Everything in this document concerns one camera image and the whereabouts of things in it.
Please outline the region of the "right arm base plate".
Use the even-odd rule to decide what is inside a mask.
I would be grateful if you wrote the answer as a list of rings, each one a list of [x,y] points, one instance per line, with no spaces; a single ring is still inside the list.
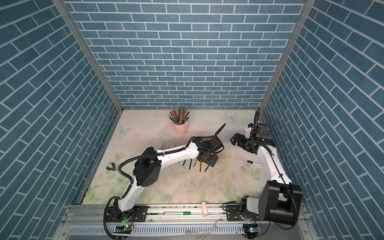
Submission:
[[[226,214],[228,222],[259,222],[260,216],[256,213],[252,213],[243,210],[238,204],[222,205],[222,209]]]

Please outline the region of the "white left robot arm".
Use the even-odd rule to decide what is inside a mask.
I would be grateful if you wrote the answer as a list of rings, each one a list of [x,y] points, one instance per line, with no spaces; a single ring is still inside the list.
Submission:
[[[118,213],[131,211],[144,188],[158,180],[163,168],[190,159],[214,167],[219,158],[218,154],[224,148],[216,135],[191,137],[187,144],[167,150],[147,148],[142,155],[130,158],[118,166],[118,172],[128,178],[130,184],[121,197],[115,198],[114,209]]]

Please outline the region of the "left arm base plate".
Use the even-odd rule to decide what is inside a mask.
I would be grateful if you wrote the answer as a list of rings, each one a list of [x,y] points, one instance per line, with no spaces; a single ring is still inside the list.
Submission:
[[[104,214],[105,223],[145,222],[148,206],[134,206],[131,210],[122,212],[118,207],[110,206]]]

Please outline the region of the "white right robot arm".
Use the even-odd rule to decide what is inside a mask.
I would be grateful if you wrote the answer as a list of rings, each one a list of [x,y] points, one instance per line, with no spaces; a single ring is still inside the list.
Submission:
[[[267,177],[260,197],[245,196],[242,199],[241,216],[246,220],[258,217],[262,221],[295,226],[299,219],[303,191],[286,174],[274,142],[247,138],[241,134],[235,134],[230,141],[232,145],[260,157]]]

